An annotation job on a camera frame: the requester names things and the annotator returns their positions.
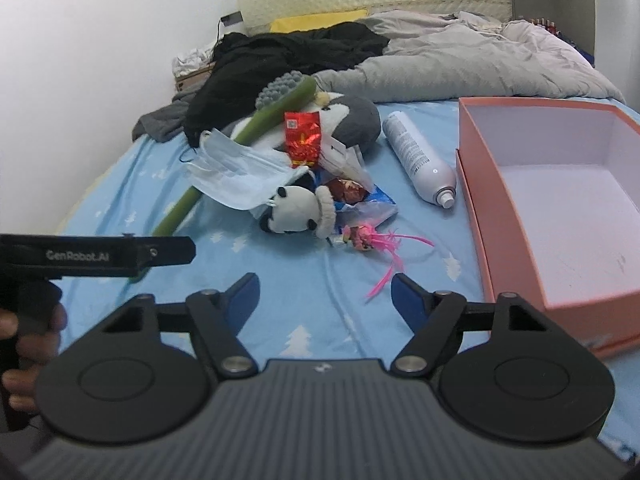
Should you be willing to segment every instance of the open box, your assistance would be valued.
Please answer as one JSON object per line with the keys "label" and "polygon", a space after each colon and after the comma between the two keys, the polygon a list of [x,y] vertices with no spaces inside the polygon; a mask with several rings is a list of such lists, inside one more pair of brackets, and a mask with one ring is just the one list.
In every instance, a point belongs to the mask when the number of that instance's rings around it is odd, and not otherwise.
{"label": "open box", "polygon": [[463,98],[457,161],[486,299],[519,293],[601,357],[640,346],[640,126],[613,105]]}

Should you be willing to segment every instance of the bottle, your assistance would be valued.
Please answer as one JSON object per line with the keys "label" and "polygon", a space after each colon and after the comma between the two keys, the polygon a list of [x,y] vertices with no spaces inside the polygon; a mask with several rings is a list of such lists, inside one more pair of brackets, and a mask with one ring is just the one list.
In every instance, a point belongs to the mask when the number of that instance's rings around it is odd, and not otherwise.
{"label": "bottle", "polygon": [[453,206],[456,200],[456,173],[444,162],[404,112],[393,112],[382,122],[382,131],[400,159],[420,198]]}

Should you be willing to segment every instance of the gray blanket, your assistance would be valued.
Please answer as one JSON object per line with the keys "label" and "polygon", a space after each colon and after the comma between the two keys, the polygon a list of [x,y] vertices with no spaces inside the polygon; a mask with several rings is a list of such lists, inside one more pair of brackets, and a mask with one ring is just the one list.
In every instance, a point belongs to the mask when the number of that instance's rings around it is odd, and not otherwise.
{"label": "gray blanket", "polygon": [[178,92],[171,104],[140,117],[131,132],[132,139],[136,140],[145,134],[157,142],[173,139],[182,131],[182,122],[187,115],[189,104],[205,81],[206,79]]}
{"label": "gray blanket", "polygon": [[407,102],[464,96],[613,97],[620,91],[575,49],[544,28],[402,10],[360,20],[391,39],[384,56],[352,70],[314,75],[325,91]]}

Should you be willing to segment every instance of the blue bed sheet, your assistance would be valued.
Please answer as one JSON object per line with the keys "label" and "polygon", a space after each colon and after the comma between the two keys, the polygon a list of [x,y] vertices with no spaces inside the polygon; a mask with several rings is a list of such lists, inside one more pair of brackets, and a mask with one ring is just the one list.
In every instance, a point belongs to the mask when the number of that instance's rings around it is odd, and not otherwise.
{"label": "blue bed sheet", "polygon": [[[383,118],[404,110],[444,160],[455,165],[457,101],[378,108]],[[626,107],[625,111],[640,122],[640,116]],[[178,160],[186,150],[182,135],[165,144],[148,137],[137,140],[81,203],[66,234],[149,235],[189,186],[186,168]],[[403,241],[399,255],[405,273],[427,290],[451,289],[481,301],[478,261],[460,189],[451,210],[421,200],[384,135],[365,158],[375,183],[399,206],[399,213],[383,227],[435,243],[430,248]],[[182,301],[203,288],[225,290],[246,272],[260,277],[261,295],[239,338],[261,365],[277,357],[375,357],[389,365],[412,336],[392,306],[388,286],[366,300],[367,292],[388,269],[385,254],[332,248],[310,233],[265,234],[248,212],[228,209],[208,198],[200,200],[176,234],[190,236],[196,243],[197,255],[189,266],[152,269],[136,284],[123,278],[62,280],[69,311],[63,348],[136,294],[153,293],[158,302]],[[184,334],[162,338],[191,351]],[[485,333],[467,334],[463,348],[486,338]],[[635,373],[640,353],[613,359],[609,366],[617,394],[602,437],[628,458],[640,450],[640,376]]]}

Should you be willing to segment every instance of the yellow pillow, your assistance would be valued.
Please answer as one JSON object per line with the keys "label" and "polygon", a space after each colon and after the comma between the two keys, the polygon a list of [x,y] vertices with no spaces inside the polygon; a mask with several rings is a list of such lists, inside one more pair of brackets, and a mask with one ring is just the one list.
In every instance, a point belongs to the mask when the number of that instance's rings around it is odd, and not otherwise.
{"label": "yellow pillow", "polygon": [[353,22],[364,18],[368,14],[366,9],[348,10],[347,12],[326,12],[324,14],[307,14],[306,16],[291,16],[278,18],[271,22],[270,32],[293,32],[295,30],[313,30],[325,28],[343,22]]}

